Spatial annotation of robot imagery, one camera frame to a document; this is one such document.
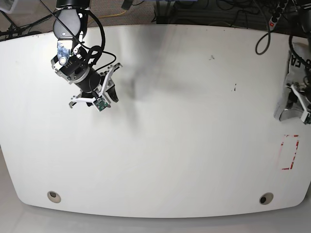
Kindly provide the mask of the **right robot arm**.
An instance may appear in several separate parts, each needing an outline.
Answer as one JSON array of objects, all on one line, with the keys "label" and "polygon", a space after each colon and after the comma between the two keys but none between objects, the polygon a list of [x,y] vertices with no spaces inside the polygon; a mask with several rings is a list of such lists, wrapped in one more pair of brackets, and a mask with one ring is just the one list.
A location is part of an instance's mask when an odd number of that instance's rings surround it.
[{"label": "right robot arm", "polygon": [[[56,9],[53,33],[58,41],[57,55],[51,60],[52,68],[58,76],[80,89],[80,93],[71,98],[69,106],[72,108],[83,102],[102,111],[110,107],[111,102],[119,101],[112,75],[121,64],[113,60],[105,65],[105,72],[95,68],[106,53],[106,40],[101,22],[90,10],[90,1],[59,0]],[[90,48],[83,41],[89,18],[97,23],[101,36],[101,43]]]}]

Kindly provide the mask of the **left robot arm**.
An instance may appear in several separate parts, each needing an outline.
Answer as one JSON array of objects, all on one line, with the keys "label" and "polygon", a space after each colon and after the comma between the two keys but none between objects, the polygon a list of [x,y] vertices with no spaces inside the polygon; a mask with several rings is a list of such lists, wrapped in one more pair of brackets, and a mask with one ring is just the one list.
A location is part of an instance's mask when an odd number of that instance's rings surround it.
[{"label": "left robot arm", "polygon": [[[311,1],[310,0],[297,0],[297,16],[295,17],[295,25],[300,29],[303,35],[308,40],[307,52],[311,54]],[[290,34],[289,46],[292,55],[304,66],[305,77],[303,82],[305,85],[303,96],[307,100],[307,109],[311,109],[311,63],[307,61],[307,58],[300,56],[293,46],[293,35]]]}]

